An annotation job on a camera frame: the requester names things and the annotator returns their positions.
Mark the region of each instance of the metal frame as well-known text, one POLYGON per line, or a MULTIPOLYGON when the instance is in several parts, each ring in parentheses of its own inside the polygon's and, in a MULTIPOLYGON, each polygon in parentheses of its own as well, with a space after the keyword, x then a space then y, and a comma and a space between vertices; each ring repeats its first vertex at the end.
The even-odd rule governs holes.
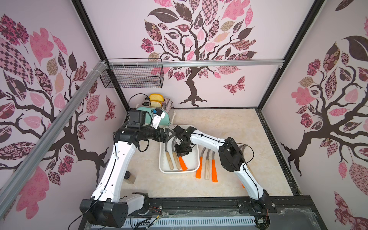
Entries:
POLYGON ((66 104, 65 108, 59 113, 45 134, 42 135, 36 146, 25 157, 15 173, 5 183, 0 192, 0 219, 4 216, 11 203, 17 198, 18 193, 32 176, 42 158, 46 155, 51 145, 63 130, 63 127, 69 118, 73 115, 89 89, 100 76, 100 73, 105 69, 106 65, 104 61, 97 63, 94 67, 94 71, 91 71, 88 74, 86 80, 83 81, 78 91, 66 104))

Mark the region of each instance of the pink butterfly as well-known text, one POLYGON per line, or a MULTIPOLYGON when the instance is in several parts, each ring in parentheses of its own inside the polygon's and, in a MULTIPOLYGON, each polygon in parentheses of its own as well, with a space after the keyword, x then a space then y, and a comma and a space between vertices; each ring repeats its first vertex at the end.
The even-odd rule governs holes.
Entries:
POLYGON ((245 82, 245 76, 241 77, 238 82, 236 83, 236 85, 232 85, 232 84, 228 84, 228 85, 224 85, 225 89, 229 89, 230 93, 232 93, 234 95, 234 93, 236 93, 239 90, 245 90, 244 87, 244 82, 245 82))
POLYGON ((115 110, 116 105, 112 103, 111 100, 107 96, 106 96, 106 103, 107 103, 107 106, 109 107, 109 110, 105 115, 105 120, 108 120, 110 118, 112 119, 115 117, 114 110, 115 110))

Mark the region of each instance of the wall mural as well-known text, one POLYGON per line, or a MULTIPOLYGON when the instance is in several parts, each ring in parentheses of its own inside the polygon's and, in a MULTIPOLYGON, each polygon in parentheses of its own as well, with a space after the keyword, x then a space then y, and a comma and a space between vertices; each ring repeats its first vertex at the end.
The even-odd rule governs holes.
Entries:
MULTIPOLYGON (((156 25, 145 20, 149 38, 143 39, 141 44, 141 48, 149 53, 150 61, 156 61, 157 58, 165 61, 241 60, 251 59, 257 53, 248 50, 256 40, 246 40, 253 28, 248 27, 253 18, 250 0, 154 1, 163 8, 157 8, 148 15, 156 16, 162 23, 156 25), (218 14, 219 7, 225 7, 221 15, 218 14), (176 21, 181 24, 170 26, 170 23, 176 21)), ((206 99, 197 95, 193 81, 196 76, 199 79, 209 76, 221 78, 222 74, 232 74, 238 70, 236 66, 176 67, 164 68, 164 73, 168 73, 169 79, 184 79, 190 89, 188 99, 179 104, 191 102, 193 106, 199 107, 195 102, 206 99)), ((151 74, 160 73, 154 69, 151 74)), ((237 84, 223 87, 234 94, 244 89, 243 83, 244 77, 237 84)))
MULTIPOLYGON (((21 162, 14 165, 12 161, 28 155, 36 142, 20 141, 17 136, 16 139, 19 142, 3 146, 1 143, 11 137, 14 129, 40 139, 72 98, 72 91, 78 90, 78 84, 87 77, 87 64, 83 62, 78 67, 73 52, 69 52, 68 56, 68 50, 63 42, 45 28, 40 28, 39 33, 33 32, 33 35, 29 35, 20 22, 15 23, 8 16, 3 15, 0 30, 1 35, 6 39, 0 38, 0 67, 6 80, 6 85, 1 85, 0 99, 7 101, 0 105, 0 158, 7 162, 0 163, 0 170, 16 170, 21 162), (32 53, 37 60, 33 65, 16 49, 17 45, 25 45, 27 42, 30 43, 32 53), (52 53, 54 45, 58 47, 56 53, 52 53), (42 65, 43 59, 48 60, 46 65, 42 65), (28 103, 27 98, 30 98, 32 103, 28 103), (21 114, 14 117, 19 110, 21 114), (29 113, 28 111, 36 112, 37 115, 25 115, 29 113)), ((49 152, 53 152, 53 155, 42 159, 48 162, 45 170, 38 166, 20 192, 21 197, 16 204, 16 211, 26 208, 27 219, 33 218, 38 212, 37 202, 45 199, 45 191, 48 191, 50 186, 49 181, 54 186, 61 187, 62 176, 71 172, 74 162, 93 161, 96 166, 96 182, 100 168, 107 165, 103 161, 107 149, 98 154, 81 149, 79 144, 81 140, 86 139, 84 134, 90 131, 88 124, 97 119, 94 115, 100 99, 100 95, 95 93, 97 86, 96 81, 63 128, 64 135, 52 144, 49 152), (60 156, 61 150, 63 154, 64 151, 66 153, 64 157, 60 156)), ((105 115, 105 120, 115 118, 116 106, 107 96, 106 103, 109 111, 105 115)))

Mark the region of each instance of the white tray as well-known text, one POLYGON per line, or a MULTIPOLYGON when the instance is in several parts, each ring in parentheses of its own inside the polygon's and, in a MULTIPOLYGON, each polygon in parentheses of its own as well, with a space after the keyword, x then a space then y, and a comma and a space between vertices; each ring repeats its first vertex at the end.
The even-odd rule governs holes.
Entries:
MULTIPOLYGON (((187 129, 189 126, 192 125, 180 125, 183 129, 187 129)), ((174 138, 169 140, 167 143, 167 151, 170 154, 171 161, 174 165, 174 170, 170 170, 169 163, 167 162, 166 152, 165 152, 165 143, 160 142, 160 156, 159 156, 159 169, 163 173, 191 173, 195 172, 199 168, 199 148, 198 145, 194 146, 192 148, 192 152, 190 152, 188 155, 185 155, 182 157, 186 167, 188 168, 186 171, 178 170, 173 158, 173 151, 171 149, 171 144, 173 142, 174 138)))

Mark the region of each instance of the black wire basket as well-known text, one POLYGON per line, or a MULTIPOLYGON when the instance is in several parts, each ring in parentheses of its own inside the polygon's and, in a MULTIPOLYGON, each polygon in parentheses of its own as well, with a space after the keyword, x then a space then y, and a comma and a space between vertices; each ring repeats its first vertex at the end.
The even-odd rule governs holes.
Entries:
POLYGON ((161 58, 109 59, 109 62, 109 69, 100 76, 105 88, 114 88, 113 77, 120 88, 162 88, 161 58))

